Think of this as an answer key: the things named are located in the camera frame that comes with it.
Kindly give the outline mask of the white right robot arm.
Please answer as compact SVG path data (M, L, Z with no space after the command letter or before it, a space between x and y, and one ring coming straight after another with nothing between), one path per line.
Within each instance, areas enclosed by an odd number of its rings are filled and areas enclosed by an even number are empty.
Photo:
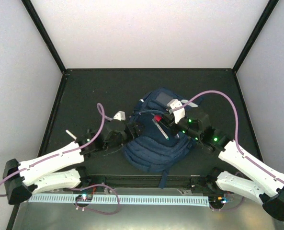
M233 192L250 199L274 219L284 221L284 174L269 167L234 139L211 126L209 116L201 109L184 109L161 115L157 121L172 133L179 132L197 141L218 158L243 173L246 178L227 171L219 173L215 183L220 190Z

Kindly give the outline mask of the red capped marker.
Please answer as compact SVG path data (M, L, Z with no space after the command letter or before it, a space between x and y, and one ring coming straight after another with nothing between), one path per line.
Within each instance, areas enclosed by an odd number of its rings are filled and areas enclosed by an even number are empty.
M152 121L156 125L162 124L162 117L160 115L154 115Z

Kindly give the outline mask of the navy blue student backpack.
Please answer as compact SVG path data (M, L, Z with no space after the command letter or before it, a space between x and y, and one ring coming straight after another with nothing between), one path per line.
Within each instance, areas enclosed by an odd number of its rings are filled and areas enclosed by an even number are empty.
M183 160L197 145L197 140L181 132L173 134L159 124L169 136L169 140L166 140L153 123L154 115L166 113L167 103L172 99L182 101L184 97L166 88L159 88L145 94L129 118L130 123L141 123L144 130L138 138L123 147L124 156L133 166L149 173L162 173L159 184L161 189L164 188L170 168Z

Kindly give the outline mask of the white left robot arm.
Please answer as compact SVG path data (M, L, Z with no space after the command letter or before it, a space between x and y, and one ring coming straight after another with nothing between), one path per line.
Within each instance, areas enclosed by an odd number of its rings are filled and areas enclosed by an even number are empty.
M44 156L7 161L2 179L8 204L20 204L44 191L76 188L86 175L78 169L63 171L64 168L87 161L93 153L123 147L139 137L143 129L138 122L112 120Z

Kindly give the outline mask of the white green pen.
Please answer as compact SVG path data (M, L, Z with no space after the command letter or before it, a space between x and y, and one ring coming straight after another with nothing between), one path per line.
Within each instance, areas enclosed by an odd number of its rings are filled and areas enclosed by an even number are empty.
M161 132L161 134L164 136L166 140L169 140L169 136L165 133L165 131L162 129L162 127L159 124L156 124L157 128Z

